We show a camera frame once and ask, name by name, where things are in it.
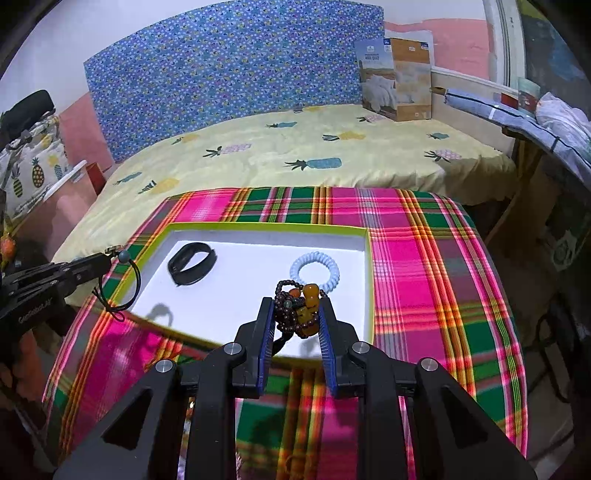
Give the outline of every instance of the blue floral headboard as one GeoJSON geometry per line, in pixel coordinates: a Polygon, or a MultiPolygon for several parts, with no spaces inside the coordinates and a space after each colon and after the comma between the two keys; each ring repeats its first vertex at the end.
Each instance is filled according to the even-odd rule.
{"type": "Polygon", "coordinates": [[[356,40],[384,11],[342,0],[236,0],[139,30],[85,62],[117,162],[231,118],[297,105],[360,103],[356,40]]]}

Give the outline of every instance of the pineapple print pillow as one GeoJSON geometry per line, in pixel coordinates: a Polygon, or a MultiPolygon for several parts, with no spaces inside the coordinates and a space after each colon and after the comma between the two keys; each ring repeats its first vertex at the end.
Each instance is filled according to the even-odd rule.
{"type": "Polygon", "coordinates": [[[0,178],[7,193],[7,220],[15,226],[70,168],[59,138],[59,119],[52,115],[31,129],[33,140],[0,153],[0,178]]]}

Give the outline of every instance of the plaid tablecloth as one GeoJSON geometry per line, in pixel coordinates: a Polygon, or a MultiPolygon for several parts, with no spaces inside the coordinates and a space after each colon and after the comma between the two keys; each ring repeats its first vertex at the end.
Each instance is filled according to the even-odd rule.
{"type": "MultiPolygon", "coordinates": [[[[525,454],[521,348],[496,270],[461,206],[394,189],[186,193],[164,201],[130,239],[132,258],[169,223],[199,221],[367,228],[374,256],[376,346],[409,362],[435,357],[525,454]]],[[[116,265],[106,295],[113,295],[130,272],[116,265]]],[[[80,310],[44,393],[47,448],[56,458],[70,453],[155,361],[205,354],[130,320],[114,322],[99,307],[89,298],[80,310]]],[[[249,473],[277,480],[355,477],[356,401],[332,399],[321,367],[274,365],[264,397],[240,402],[236,412],[236,444],[246,478],[249,473]]],[[[410,448],[408,457],[413,470],[410,448]]]]}

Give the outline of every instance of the white tray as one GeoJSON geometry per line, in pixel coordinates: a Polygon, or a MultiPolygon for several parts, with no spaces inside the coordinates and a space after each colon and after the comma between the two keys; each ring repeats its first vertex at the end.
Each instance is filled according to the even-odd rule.
{"type": "MultiPolygon", "coordinates": [[[[330,294],[338,320],[355,327],[360,339],[373,341],[373,273],[365,229],[290,223],[173,223],[138,258],[142,288],[130,312],[167,333],[200,343],[231,342],[238,327],[256,319],[263,297],[272,297],[280,280],[289,279],[296,258],[321,251],[339,266],[340,281],[330,294]],[[177,286],[168,260],[185,244],[205,242],[217,261],[204,279],[177,286]]],[[[187,265],[201,261],[197,254],[187,265]]],[[[329,273],[320,264],[302,268],[308,283],[324,283],[329,273]]],[[[123,303],[135,291],[129,275],[116,295],[123,303]]],[[[278,356],[320,359],[318,336],[294,336],[278,356]]]]}

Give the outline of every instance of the black fitness band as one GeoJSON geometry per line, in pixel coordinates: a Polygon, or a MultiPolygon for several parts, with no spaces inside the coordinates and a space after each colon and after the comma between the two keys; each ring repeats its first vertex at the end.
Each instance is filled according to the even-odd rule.
{"type": "Polygon", "coordinates": [[[194,242],[183,245],[168,262],[168,271],[177,285],[192,285],[211,272],[217,260],[216,252],[208,244],[194,242]],[[207,256],[194,267],[183,270],[196,253],[207,256]]]}

